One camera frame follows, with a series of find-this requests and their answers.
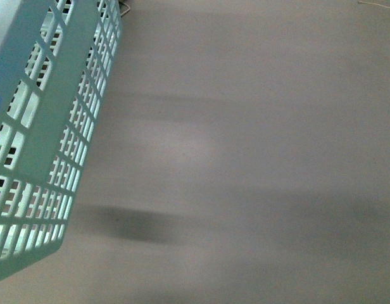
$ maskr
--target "wire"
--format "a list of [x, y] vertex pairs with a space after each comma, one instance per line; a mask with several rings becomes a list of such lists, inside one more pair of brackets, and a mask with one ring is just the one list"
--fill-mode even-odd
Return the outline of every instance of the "wire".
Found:
[[123, 5], [123, 6], [127, 7], [127, 9], [125, 11], [120, 13], [120, 16], [123, 17], [130, 11], [130, 6], [122, 1], [119, 1], [119, 5]]
[[386, 6], [386, 5], [382, 5], [382, 4], [378, 4], [378, 3], [371, 3], [371, 2], [363, 2], [363, 1], [359, 1], [358, 4], [371, 4], [371, 5], [376, 5], [376, 6], [380, 6], [381, 8], [387, 8], [387, 9], [390, 9], [390, 6]]

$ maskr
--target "smooth concrete floor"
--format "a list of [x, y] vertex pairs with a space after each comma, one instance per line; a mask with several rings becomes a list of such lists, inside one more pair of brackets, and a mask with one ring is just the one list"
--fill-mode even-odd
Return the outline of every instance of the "smooth concrete floor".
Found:
[[65, 242], [0, 303], [390, 304], [390, 10], [130, 3]]

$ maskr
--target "plastic basket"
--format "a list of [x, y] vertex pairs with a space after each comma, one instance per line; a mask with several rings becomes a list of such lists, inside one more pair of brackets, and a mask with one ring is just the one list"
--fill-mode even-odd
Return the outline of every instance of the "plastic basket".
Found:
[[62, 244], [120, 35], [114, 0], [0, 0], [0, 280]]

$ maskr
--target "gray floor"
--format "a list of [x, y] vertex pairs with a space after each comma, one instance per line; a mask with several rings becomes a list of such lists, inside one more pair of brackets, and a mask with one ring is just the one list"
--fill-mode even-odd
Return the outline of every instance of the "gray floor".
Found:
[[65, 243], [0, 303], [390, 304], [390, 10], [132, 7]]

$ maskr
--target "rectangular slot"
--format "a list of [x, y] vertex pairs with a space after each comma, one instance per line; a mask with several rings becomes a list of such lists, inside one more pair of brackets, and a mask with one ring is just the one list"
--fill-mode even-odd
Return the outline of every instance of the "rectangular slot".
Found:
[[65, 230], [65, 224], [61, 225], [61, 227], [60, 227], [60, 231], [58, 233], [58, 239], [63, 238], [64, 230]]
[[6, 201], [3, 205], [3, 210], [1, 215], [4, 217], [12, 216], [16, 209], [18, 208], [18, 202], [22, 198], [22, 185], [19, 180], [14, 180], [12, 182], [9, 193], [6, 196]]
[[60, 48], [62, 40], [63, 40], [63, 29], [58, 25], [56, 32], [54, 33], [53, 38], [49, 43], [50, 44], [49, 48], [53, 53], [53, 55], [56, 56], [58, 54], [58, 50]]
[[39, 206], [41, 193], [42, 193], [42, 188], [36, 186], [33, 193], [32, 193], [32, 197], [30, 199], [30, 202], [28, 204], [28, 208], [27, 208], [27, 212], [26, 212], [27, 218], [31, 219], [32, 217], [35, 216], [36, 210]]
[[16, 237], [15, 231], [16, 231], [16, 225], [11, 225], [8, 231], [8, 235], [6, 236], [5, 239], [4, 248], [2, 250], [0, 259], [8, 257], [11, 243]]
[[34, 92], [30, 95], [29, 101], [26, 105], [25, 112], [23, 113], [20, 123], [26, 128], [30, 128], [35, 117], [35, 112], [39, 105], [39, 97]]
[[56, 172], [57, 172], [59, 164], [60, 164], [60, 158], [58, 156], [55, 156], [53, 164], [51, 165], [49, 177], [47, 179], [47, 182], [49, 184], [52, 184], [54, 182], [54, 178], [56, 176]]
[[47, 78], [49, 77], [51, 71], [51, 65], [51, 60], [48, 57], [45, 57], [36, 80], [36, 85], [41, 90], [43, 90], [46, 85]]
[[18, 241], [16, 242], [14, 254], [17, 255], [24, 251], [26, 245], [26, 235], [29, 225], [22, 225], [21, 231], [19, 233]]
[[67, 204], [68, 204], [68, 196], [64, 195], [63, 199], [61, 200], [60, 207], [59, 207], [58, 216], [57, 216], [58, 219], [60, 219], [60, 220], [63, 219]]
[[19, 81], [16, 87], [15, 93], [13, 94], [11, 103], [6, 110], [7, 114], [13, 119], [17, 120], [22, 108], [24, 107], [25, 100], [28, 99], [30, 94], [30, 87], [28, 87], [23, 81]]
[[68, 202], [67, 202], [67, 207], [66, 207], [66, 210], [65, 210], [65, 213], [64, 213], [64, 217], [63, 217], [64, 220], [68, 219], [72, 203], [73, 203], [73, 198], [69, 197]]
[[77, 185], [79, 183], [79, 179], [80, 179], [80, 170], [77, 170], [77, 173], [75, 174], [75, 179], [74, 179], [74, 182], [73, 182], [73, 188], [72, 188], [73, 192], [75, 192], [75, 190], [77, 189]]
[[43, 208], [44, 210], [44, 219], [49, 219], [50, 218], [50, 215], [51, 215], [51, 212], [53, 211], [53, 208], [54, 208], [54, 201], [56, 199], [56, 193], [54, 191], [51, 192], [50, 194], [50, 197], [49, 197], [49, 201], [47, 202], [47, 205], [45, 208]]
[[4, 166], [9, 169], [14, 169], [16, 165], [16, 161], [20, 156], [20, 151], [23, 146], [25, 136], [21, 132], [16, 132], [12, 145], [10, 146], [8, 150], [8, 154], [5, 159]]
[[80, 166], [84, 164], [85, 156], [87, 155], [87, 146], [84, 146], [84, 150], [81, 154]]
[[17, 203], [15, 217], [24, 217], [26, 215], [28, 207], [30, 206], [29, 203], [32, 199], [33, 185], [24, 182], [22, 182], [22, 184], [25, 184], [25, 189], [23, 191], [21, 190], [20, 192], [20, 197], [18, 198], [19, 203]]
[[81, 155], [82, 155], [84, 148], [85, 148], [85, 144], [81, 141], [79, 146], [78, 146], [78, 150], [75, 154], [75, 158], [73, 159], [76, 163], [80, 163], [80, 158], [81, 158]]
[[43, 244], [43, 240], [44, 240], [44, 236], [46, 234], [46, 230], [47, 230], [47, 225], [46, 224], [42, 224], [39, 228], [39, 232], [37, 233], [37, 239], [36, 239], [36, 243], [35, 243], [35, 248], [38, 248], [40, 247], [42, 244]]
[[49, 190], [43, 190], [42, 196], [38, 202], [35, 218], [41, 219], [43, 217], [43, 210], [46, 209], [49, 201]]
[[67, 181], [67, 190], [71, 190], [72, 186], [73, 186], [73, 181], [74, 181], [74, 176], [75, 176], [75, 173], [76, 173], [77, 169], [72, 167], [71, 169], [71, 173], [68, 177], [68, 181]]
[[88, 130], [88, 135], [87, 135], [88, 142], [91, 142], [91, 137], [92, 137], [93, 131], [94, 131], [94, 123], [91, 123], [91, 126], [89, 127], [89, 130]]
[[53, 234], [51, 235], [51, 241], [54, 241], [57, 238], [59, 230], [60, 230], [60, 225], [59, 224], [55, 225]]
[[83, 114], [82, 114], [82, 120], [80, 121], [79, 123], [79, 127], [77, 128], [77, 130], [85, 137], [84, 135], [84, 129], [85, 129], [85, 126], [87, 125], [87, 122], [89, 121], [89, 117], [87, 115], [87, 113], [84, 111]]
[[35, 64], [39, 59], [39, 56], [42, 56], [42, 49], [39, 43], [35, 42], [32, 52], [30, 52], [29, 59], [25, 66], [25, 73], [32, 79], [32, 74], [35, 70]]
[[67, 164], [66, 164], [66, 169], [65, 169], [65, 171], [64, 171], [64, 174], [63, 174], [63, 176], [61, 177], [60, 188], [63, 188], [63, 189], [66, 188], [67, 180], [68, 180], [68, 177], [70, 176], [70, 172], [71, 172], [71, 165], [70, 165], [69, 163], [67, 163]]
[[53, 225], [49, 224], [45, 232], [44, 241], [43, 241], [44, 244], [50, 241], [52, 233], [53, 233]]
[[63, 131], [63, 135], [60, 139], [60, 146], [59, 146], [59, 151], [60, 152], [64, 152], [64, 149], [66, 147], [66, 143], [67, 143], [67, 137], [68, 137], [68, 133], [69, 133], [70, 129], [68, 127], [65, 127], [64, 131]]
[[73, 11], [73, 1], [72, 0], [66, 0], [63, 11], [62, 11], [62, 17], [64, 20], [64, 23], [67, 24], [68, 21], [70, 20], [70, 15]]
[[0, 164], [6, 159], [6, 149], [9, 144], [9, 140], [11, 139], [11, 133], [13, 129], [6, 123], [2, 123], [0, 127]]
[[101, 105], [101, 101], [98, 99], [98, 103], [95, 107], [95, 111], [94, 111], [94, 118], [97, 119], [98, 117], [98, 112], [99, 112], [99, 106]]
[[57, 194], [56, 201], [54, 202], [54, 208], [51, 212], [51, 219], [55, 219], [60, 211], [60, 205], [63, 201], [63, 195], [61, 193]]
[[36, 241], [37, 241], [37, 225], [32, 225], [25, 250], [31, 250], [32, 248], [34, 248]]
[[90, 131], [90, 128], [91, 128], [91, 118], [87, 117], [87, 121], [85, 122], [85, 124], [82, 125], [82, 135], [85, 137], [85, 138], [88, 138], [88, 133]]

